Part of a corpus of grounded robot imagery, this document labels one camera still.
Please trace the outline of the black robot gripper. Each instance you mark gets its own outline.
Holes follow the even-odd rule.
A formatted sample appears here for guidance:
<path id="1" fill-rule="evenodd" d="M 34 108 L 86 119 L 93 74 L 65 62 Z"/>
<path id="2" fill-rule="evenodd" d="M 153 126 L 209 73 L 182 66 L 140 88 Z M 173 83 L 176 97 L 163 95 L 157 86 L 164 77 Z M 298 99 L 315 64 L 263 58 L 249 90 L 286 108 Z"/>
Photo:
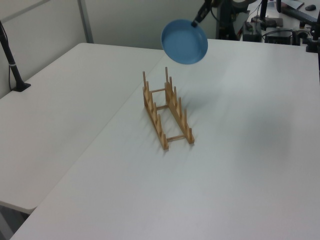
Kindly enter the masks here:
<path id="1" fill-rule="evenodd" d="M 211 10 L 211 6 L 212 6 L 212 0 L 204 1 L 203 5 L 200 7 L 199 11 L 197 12 L 196 18 L 191 23 L 192 27 L 194 28 L 197 27 L 198 24 L 200 24 L 205 19 L 205 17 Z"/>

